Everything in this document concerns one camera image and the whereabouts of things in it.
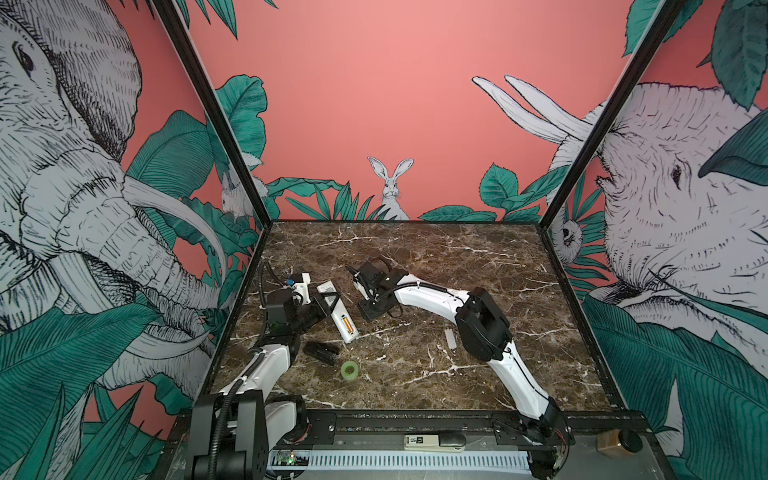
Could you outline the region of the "white remote control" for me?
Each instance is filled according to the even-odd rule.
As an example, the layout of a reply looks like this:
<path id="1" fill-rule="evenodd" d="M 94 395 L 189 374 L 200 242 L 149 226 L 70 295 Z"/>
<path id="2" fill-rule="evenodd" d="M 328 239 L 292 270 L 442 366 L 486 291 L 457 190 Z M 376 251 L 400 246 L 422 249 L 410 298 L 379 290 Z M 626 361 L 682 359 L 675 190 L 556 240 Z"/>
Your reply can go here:
<path id="1" fill-rule="evenodd" d="M 330 309 L 330 316 L 337 327 L 341 338 L 345 344 L 349 344 L 359 337 L 359 330 L 352 320 L 349 311 L 343 303 L 341 294 L 336 290 L 332 281 L 324 282 L 317 286 L 317 291 L 326 302 Z M 342 322 L 342 316 L 346 315 L 353 323 L 356 332 L 350 336 Z"/>

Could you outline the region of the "white battery cover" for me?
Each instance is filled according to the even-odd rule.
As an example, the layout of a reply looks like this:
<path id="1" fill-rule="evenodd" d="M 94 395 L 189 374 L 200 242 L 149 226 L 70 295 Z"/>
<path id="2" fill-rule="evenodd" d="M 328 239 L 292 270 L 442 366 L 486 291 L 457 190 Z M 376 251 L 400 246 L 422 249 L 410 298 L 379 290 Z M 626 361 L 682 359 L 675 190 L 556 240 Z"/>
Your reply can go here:
<path id="1" fill-rule="evenodd" d="M 454 331 L 452 329 L 445 329 L 444 335 L 446 338 L 447 347 L 450 350 L 455 350 L 458 346 L 458 343 Z"/>

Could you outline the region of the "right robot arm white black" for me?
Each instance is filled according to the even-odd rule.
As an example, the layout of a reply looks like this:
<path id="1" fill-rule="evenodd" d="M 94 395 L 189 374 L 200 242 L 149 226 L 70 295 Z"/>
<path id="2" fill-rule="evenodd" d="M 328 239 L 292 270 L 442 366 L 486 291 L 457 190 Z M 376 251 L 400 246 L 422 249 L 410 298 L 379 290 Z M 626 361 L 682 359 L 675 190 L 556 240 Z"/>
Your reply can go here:
<path id="1" fill-rule="evenodd" d="M 509 320 L 487 290 L 451 289 L 402 269 L 381 270 L 371 262 L 347 270 L 363 296 L 358 308 L 365 320 L 373 321 L 395 307 L 411 306 L 450 321 L 458 328 L 464 349 L 487 363 L 512 396 L 519 415 L 517 429 L 539 444 L 565 438 L 567 426 L 560 407 L 525 365 Z"/>

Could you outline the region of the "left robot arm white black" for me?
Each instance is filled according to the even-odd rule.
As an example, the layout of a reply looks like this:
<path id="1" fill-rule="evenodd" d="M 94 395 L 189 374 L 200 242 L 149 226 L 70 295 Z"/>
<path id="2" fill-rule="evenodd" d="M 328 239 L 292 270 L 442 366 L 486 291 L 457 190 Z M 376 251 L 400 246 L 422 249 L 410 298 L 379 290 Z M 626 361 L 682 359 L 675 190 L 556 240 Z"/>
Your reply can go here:
<path id="1" fill-rule="evenodd" d="M 193 408 L 187 445 L 186 479 L 262 479 L 278 440 L 308 421 L 298 396 L 269 403 L 277 380 L 292 366 L 301 335 L 340 305 L 337 292 L 313 292 L 306 304 L 289 288 L 262 300 L 262 331 L 254 356 L 240 374 Z"/>

